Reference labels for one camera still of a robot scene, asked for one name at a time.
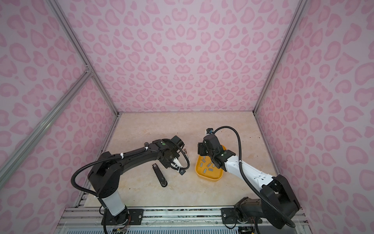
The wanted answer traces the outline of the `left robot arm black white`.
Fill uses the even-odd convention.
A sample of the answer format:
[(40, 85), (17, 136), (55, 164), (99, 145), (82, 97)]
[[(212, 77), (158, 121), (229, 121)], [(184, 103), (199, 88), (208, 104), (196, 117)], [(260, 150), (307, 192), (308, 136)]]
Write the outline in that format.
[(88, 180), (105, 209), (102, 225), (129, 224), (130, 213), (118, 191), (120, 177), (127, 171), (150, 161), (160, 161), (167, 169), (184, 173), (190, 167), (190, 160), (183, 152), (184, 142), (174, 136), (172, 139), (158, 139), (130, 152), (103, 153), (88, 173)]

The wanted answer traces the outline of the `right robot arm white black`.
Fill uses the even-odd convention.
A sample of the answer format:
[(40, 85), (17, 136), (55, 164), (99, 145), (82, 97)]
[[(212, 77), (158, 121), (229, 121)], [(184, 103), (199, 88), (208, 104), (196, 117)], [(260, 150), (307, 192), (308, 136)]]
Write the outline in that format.
[(198, 143), (197, 153), (207, 156), (217, 168), (242, 179), (258, 199), (242, 198), (234, 205), (234, 218), (245, 223), (250, 219), (265, 218), (277, 229), (285, 225), (294, 228), (294, 215), (301, 206), (288, 180), (282, 176), (266, 174), (243, 160), (242, 145), (239, 152), (225, 150), (215, 134), (207, 134)]

